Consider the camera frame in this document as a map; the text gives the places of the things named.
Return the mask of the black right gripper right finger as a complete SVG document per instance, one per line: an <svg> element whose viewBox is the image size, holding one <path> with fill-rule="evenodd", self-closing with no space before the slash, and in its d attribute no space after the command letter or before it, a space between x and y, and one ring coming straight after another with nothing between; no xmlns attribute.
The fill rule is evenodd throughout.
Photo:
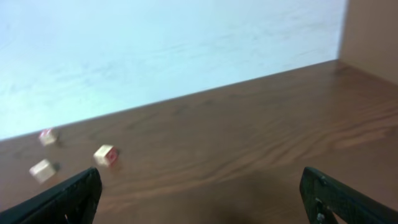
<svg viewBox="0 0 398 224"><path fill-rule="evenodd" d="M393 224L397 211L313 168L305 167L300 194L311 224L346 223Z"/></svg>

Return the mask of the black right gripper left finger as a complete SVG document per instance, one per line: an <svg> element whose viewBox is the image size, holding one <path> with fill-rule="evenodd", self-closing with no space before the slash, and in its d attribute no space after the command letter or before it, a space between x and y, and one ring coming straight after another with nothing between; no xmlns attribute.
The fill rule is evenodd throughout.
<svg viewBox="0 0 398 224"><path fill-rule="evenodd" d="M92 224L102 193L100 173L95 167L1 212L1 223Z"/></svg>

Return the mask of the plain wooden block far right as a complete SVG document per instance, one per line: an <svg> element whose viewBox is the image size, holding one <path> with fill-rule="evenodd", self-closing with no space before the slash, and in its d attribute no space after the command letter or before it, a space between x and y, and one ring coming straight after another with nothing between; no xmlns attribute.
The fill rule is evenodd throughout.
<svg viewBox="0 0 398 224"><path fill-rule="evenodd" d="M57 167L49 160L44 159L29 169L30 175L40 184L57 173Z"/></svg>

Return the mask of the red U wooden block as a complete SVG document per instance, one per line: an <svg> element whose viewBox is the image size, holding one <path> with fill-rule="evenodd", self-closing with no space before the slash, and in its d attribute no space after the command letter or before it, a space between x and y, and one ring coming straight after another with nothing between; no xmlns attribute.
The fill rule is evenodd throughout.
<svg viewBox="0 0 398 224"><path fill-rule="evenodd" d="M99 166L111 166L119 156L118 150L112 145L102 145L94 154L93 159Z"/></svg>

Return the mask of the red V wooden block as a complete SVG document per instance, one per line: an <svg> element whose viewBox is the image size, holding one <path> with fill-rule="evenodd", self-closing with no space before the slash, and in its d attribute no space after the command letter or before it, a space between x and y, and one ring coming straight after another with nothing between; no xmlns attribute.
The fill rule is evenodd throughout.
<svg viewBox="0 0 398 224"><path fill-rule="evenodd" d="M58 141L58 132L54 129L44 129L39 134L39 141L43 146L55 144Z"/></svg>

